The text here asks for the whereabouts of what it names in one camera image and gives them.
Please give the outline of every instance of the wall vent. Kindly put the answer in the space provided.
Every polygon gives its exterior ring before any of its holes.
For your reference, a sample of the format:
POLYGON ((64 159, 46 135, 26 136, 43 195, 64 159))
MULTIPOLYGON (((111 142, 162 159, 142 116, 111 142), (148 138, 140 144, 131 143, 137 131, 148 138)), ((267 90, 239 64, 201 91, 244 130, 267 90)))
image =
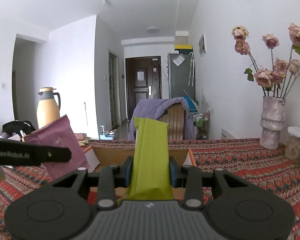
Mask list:
POLYGON ((221 139, 236 139, 231 133, 225 129, 221 129, 221 139))

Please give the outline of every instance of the purple package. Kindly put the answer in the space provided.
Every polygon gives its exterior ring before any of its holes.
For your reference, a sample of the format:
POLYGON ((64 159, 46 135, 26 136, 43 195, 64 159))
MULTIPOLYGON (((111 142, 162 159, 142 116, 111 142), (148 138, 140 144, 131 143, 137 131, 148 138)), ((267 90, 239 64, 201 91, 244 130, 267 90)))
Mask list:
POLYGON ((87 159, 78 144, 66 115, 27 135, 24 137, 24 141, 37 145, 66 147, 70 149, 72 156, 69 162, 43 163, 52 179, 57 179, 79 167, 89 168, 87 159))

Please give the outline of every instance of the gray refrigerator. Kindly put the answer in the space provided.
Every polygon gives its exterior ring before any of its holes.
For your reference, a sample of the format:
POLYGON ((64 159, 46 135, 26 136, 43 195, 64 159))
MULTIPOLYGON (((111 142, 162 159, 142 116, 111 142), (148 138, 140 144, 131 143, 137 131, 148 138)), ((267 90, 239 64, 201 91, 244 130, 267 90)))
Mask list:
POLYGON ((169 72, 169 98, 186 96, 185 90, 189 97, 195 101, 195 76, 192 86, 192 73, 190 86, 189 73, 190 73, 190 55, 184 55, 185 60, 177 66, 173 60, 178 57, 178 54, 168 54, 168 72, 169 72))

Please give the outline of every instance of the green leaf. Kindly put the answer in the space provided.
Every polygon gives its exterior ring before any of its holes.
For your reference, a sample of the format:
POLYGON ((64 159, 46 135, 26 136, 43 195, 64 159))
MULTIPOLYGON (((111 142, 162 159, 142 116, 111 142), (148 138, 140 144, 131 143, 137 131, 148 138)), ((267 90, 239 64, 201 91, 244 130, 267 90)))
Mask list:
POLYGON ((252 82, 254 81, 254 80, 253 80, 253 75, 250 74, 250 73, 248 73, 248 78, 247 78, 247 79, 248 79, 249 81, 252 81, 252 82))
POLYGON ((246 68, 246 70, 244 71, 244 73, 245 74, 252 74, 252 69, 251 68, 246 68))
POLYGON ((296 53, 298 53, 299 55, 300 55, 300 46, 298 46, 298 45, 292 45, 292 48, 294 49, 294 51, 296 52, 296 53))

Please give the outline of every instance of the purple cloth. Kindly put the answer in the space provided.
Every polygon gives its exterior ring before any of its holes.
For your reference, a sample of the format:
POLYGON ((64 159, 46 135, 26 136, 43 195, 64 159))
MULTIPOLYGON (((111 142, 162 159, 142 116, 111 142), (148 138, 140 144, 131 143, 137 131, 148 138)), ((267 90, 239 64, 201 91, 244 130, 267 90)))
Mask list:
MULTIPOLYGON (((181 103, 185 110, 184 139, 195 140, 194 125, 187 100, 183 97, 171 99, 141 99, 133 111, 133 116, 158 120, 172 105, 181 103)), ((130 122, 128 140, 135 140, 136 127, 134 120, 130 122)))
POLYGON ((57 179, 79 167, 89 168, 77 138, 75 137, 70 121, 66 115, 51 124, 24 137, 25 142, 45 146, 69 148, 71 159, 67 163, 43 163, 52 179, 57 179))

